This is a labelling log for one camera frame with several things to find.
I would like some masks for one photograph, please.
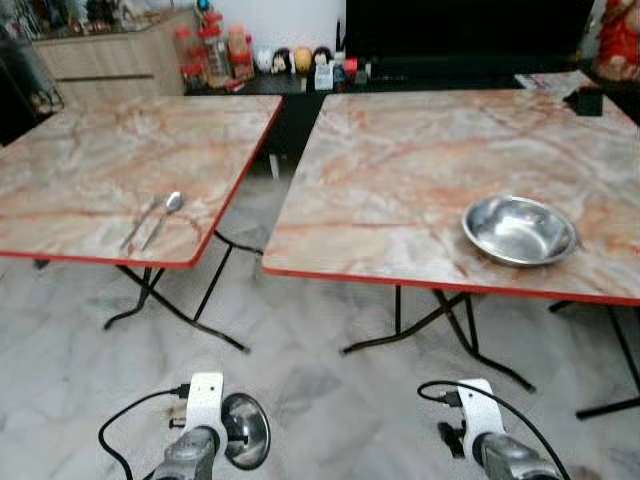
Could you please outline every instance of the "table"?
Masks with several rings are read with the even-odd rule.
[[[0,152],[0,255],[116,265],[140,285],[140,297],[105,328],[153,296],[180,320],[248,350],[197,322],[231,250],[244,248],[215,229],[280,101],[156,97],[66,108]],[[184,206],[143,250],[164,213],[163,201],[152,211],[151,204],[173,191],[183,193]],[[214,233],[227,251],[189,317],[155,286],[165,269],[193,267]],[[130,267],[143,267],[143,277]]]
[[[395,334],[445,314],[477,360],[534,387],[480,353],[470,293],[640,305],[639,135],[605,100],[577,117],[529,91],[329,96],[269,241],[276,275],[396,286]],[[549,203],[572,220],[577,251],[561,264],[514,269],[467,241],[460,219],[491,194]],[[402,330],[401,286],[433,289],[440,308]],[[442,290],[459,291],[447,298]],[[464,302],[467,339],[452,308]]]

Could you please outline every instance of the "metal bowl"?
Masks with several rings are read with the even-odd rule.
[[[471,205],[462,218],[462,227],[480,250],[518,267],[558,262],[578,243],[573,224],[555,209],[509,195],[488,197]]]

